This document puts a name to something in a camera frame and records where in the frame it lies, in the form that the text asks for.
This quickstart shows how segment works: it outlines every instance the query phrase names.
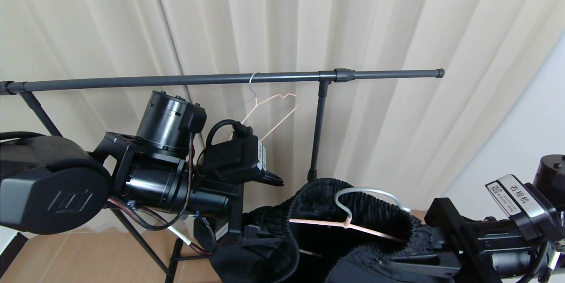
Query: black fabric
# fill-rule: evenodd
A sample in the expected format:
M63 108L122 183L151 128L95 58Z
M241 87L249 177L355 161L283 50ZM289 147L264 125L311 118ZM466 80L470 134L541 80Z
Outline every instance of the black fabric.
M432 231L420 220L371 195L344 194L340 201L353 213L353 224L405 240L392 241L353 229L290 223L289 219L345 220L347 214L333 200L350 184L319 179L306 184L292 198L274 207L261 207L244 215L244 224L267 229L282 243L218 247L210 257L225 283L337 283L436 282L432 277L389 269L380 261L389 257L425 253L433 246ZM322 257L300 253L299 249Z

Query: tiled floor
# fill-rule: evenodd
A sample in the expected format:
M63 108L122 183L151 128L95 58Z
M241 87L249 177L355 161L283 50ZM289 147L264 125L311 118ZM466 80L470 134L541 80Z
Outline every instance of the tiled floor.
M168 265L176 237L145 231L143 238ZM183 255L192 255L184 245ZM165 274L129 233L80 230L30 239L0 283L161 283ZM216 283L207 260L181 261L175 283Z

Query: curtain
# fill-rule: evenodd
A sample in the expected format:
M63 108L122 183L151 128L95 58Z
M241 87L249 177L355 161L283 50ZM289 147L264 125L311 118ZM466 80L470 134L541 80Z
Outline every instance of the curtain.
M504 118L565 30L565 0L1 0L2 80L444 68L442 79L331 84L319 177L378 187L426 209ZM245 208L276 204L306 181L317 83L252 84L269 170ZM247 84L37 92L62 134L92 150L104 132L135 134L151 90L208 114L203 138L254 106ZM46 132L18 97L0 99L2 131ZM215 140L226 140L220 130ZM196 141L202 150L202 138ZM91 229L118 226L103 212Z

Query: metal hook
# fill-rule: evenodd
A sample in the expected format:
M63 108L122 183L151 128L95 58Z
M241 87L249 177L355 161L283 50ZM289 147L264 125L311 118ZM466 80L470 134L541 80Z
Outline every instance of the metal hook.
M351 210L349 210L349 208L345 207L345 205L343 205L341 202L339 202L339 196L341 196L343 194L349 194L350 192L359 192L359 191L370 191L370 192L376 192L377 194L385 195L389 198L392 198L394 200L394 202L396 202L398 207L400 207L402 210L404 210L408 213L411 212L410 208L404 207L404 205L402 205L402 203L400 202L400 199L398 199L398 197L396 197L393 194L390 194L389 192L386 192L386 191L380 190L380 189L376 189L376 188L369 188L369 187L351 187L351 188L339 190L338 192L335 193L335 196L334 196L335 204L339 208L341 208L345 212L347 212L347 216L349 217L349 219L353 219L353 213L351 212Z
M251 88L251 80L253 80L253 77L258 73L259 72L255 72L254 74L251 75L251 78L249 78L249 91L251 91L253 93L255 98L257 98L257 93L255 93L255 91L253 91L253 88Z

